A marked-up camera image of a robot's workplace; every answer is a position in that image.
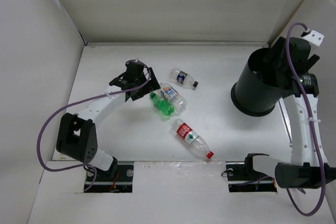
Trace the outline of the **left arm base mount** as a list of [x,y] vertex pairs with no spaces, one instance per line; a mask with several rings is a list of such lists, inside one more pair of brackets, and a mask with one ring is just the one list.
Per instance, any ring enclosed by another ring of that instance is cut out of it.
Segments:
[[118,162],[114,178],[98,170],[94,182],[93,169],[85,166],[84,170],[86,171],[83,188],[85,193],[132,193],[134,162]]

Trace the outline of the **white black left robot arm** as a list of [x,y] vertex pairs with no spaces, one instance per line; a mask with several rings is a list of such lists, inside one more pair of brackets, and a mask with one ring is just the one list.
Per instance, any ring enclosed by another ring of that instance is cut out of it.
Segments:
[[109,82],[103,95],[76,114],[64,114],[58,132],[56,150],[95,167],[105,180],[115,178],[118,161],[98,147],[98,125],[127,101],[135,101],[160,88],[151,67],[137,60],[129,60],[125,66],[125,72]]

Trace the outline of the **clear bottle orange blue label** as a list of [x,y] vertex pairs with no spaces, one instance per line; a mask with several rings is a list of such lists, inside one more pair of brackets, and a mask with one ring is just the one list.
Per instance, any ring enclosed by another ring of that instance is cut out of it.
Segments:
[[181,113],[187,107],[187,101],[170,84],[160,83],[160,94],[167,100],[177,113]]

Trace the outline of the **green plastic bottle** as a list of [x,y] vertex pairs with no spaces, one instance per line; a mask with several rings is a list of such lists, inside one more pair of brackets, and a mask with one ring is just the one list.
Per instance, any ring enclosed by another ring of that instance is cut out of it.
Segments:
[[150,93],[150,98],[154,106],[164,115],[171,116],[175,112],[174,106],[160,95],[157,95],[156,93],[152,92]]

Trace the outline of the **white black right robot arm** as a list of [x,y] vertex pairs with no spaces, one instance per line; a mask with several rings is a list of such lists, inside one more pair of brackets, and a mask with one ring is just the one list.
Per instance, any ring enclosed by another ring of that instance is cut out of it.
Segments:
[[320,59],[313,51],[324,36],[317,31],[301,37],[280,37],[263,58],[281,90],[291,128],[291,161],[256,155],[243,165],[243,173],[254,179],[261,173],[274,178],[281,188],[324,189],[335,180],[335,168],[328,165],[317,116],[318,81],[309,69]]

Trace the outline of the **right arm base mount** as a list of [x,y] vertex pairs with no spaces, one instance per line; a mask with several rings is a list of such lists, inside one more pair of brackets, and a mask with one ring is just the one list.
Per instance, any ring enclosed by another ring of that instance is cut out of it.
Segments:
[[243,161],[225,162],[225,170],[221,176],[227,179],[230,193],[277,192],[273,178],[254,171]]

